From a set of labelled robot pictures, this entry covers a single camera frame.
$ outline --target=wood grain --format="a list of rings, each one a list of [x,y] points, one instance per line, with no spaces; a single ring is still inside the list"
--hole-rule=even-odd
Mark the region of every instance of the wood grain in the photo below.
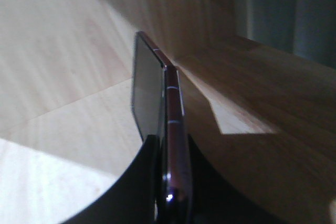
[[[172,58],[198,51],[235,31],[233,0],[105,0]]]
[[[0,132],[1,222],[59,223],[121,176],[142,143],[130,92],[127,80]]]
[[[291,223],[331,223],[336,71],[239,37],[177,64],[188,130],[221,175]]]
[[[101,0],[1,5],[0,130],[131,77],[131,51]]]
[[[233,0],[0,8],[1,223],[60,222],[131,162],[140,29],[179,65],[189,132],[224,178],[291,223],[336,223],[336,73],[232,37]]]

